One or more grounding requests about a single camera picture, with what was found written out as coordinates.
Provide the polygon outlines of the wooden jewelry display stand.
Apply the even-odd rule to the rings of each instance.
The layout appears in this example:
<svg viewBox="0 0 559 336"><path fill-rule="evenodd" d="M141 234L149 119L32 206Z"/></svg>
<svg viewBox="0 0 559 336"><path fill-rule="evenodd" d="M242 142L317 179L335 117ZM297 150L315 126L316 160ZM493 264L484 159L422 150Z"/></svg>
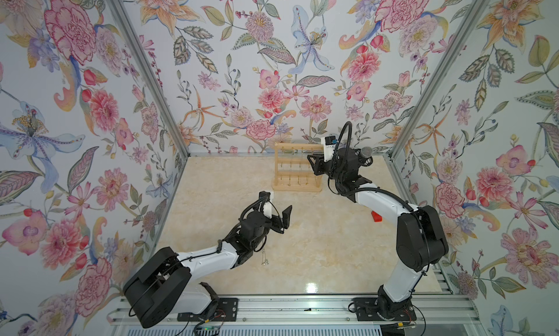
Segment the wooden jewelry display stand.
<svg viewBox="0 0 559 336"><path fill-rule="evenodd" d="M313 172L308 156L323 151L322 145L276 143L275 174L272 189L275 191L320 193L322 177Z"/></svg>

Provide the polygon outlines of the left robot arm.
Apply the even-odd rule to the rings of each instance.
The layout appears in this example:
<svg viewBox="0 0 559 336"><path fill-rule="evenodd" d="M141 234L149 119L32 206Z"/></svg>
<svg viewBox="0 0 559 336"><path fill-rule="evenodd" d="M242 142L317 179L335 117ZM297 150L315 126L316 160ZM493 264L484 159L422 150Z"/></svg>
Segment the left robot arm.
<svg viewBox="0 0 559 336"><path fill-rule="evenodd" d="M190 314L203 320L218 313L220 297L202 278L235 269L260 252L270 232L283 234L291 224L292 206L281 213L271 202L245 209L240 221L213 247L196 252L158 250L124 286L129 315L148 329L170 314Z"/></svg>

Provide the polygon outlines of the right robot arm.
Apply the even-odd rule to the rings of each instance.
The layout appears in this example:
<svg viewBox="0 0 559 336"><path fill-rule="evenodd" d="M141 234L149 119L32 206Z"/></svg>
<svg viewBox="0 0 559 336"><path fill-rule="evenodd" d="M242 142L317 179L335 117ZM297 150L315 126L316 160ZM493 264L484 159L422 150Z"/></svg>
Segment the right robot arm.
<svg viewBox="0 0 559 336"><path fill-rule="evenodd" d="M307 160L314 175L326 175L334 181L337 194L370 209L375 220L389 220L397 228L395 249L399 261L375 298L352 301L355 313L375 314L385 321L412 318L412 297L417 285L449 251L438 211L432 206L410 204L361 176L360 168L373 163L373 158L366 157L361 149L330 151L325 147L323 153L308 155Z"/></svg>

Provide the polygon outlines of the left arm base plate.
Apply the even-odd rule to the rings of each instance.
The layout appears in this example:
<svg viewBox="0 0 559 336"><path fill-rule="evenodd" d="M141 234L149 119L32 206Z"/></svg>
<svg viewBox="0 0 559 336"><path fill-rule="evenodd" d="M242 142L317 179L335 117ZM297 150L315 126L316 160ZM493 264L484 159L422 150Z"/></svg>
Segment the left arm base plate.
<svg viewBox="0 0 559 336"><path fill-rule="evenodd" d="M219 322L229 322L237 321L237 313L239 311L239 299L238 298L219 298L219 300L213 300L210 305L206 307L199 314L193 313L180 313L178 315L178 321L190 321L190 322L201 322L201 321L219 321Z"/></svg>

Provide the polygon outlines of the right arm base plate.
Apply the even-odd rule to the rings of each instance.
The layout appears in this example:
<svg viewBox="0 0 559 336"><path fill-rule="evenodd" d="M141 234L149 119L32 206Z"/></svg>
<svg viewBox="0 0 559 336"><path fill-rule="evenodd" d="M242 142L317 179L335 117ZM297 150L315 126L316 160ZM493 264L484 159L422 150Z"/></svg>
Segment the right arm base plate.
<svg viewBox="0 0 559 336"><path fill-rule="evenodd" d="M375 298L354 298L348 311L357 316L358 321L416 321L416 313L411 300L394 303L384 296Z"/></svg>

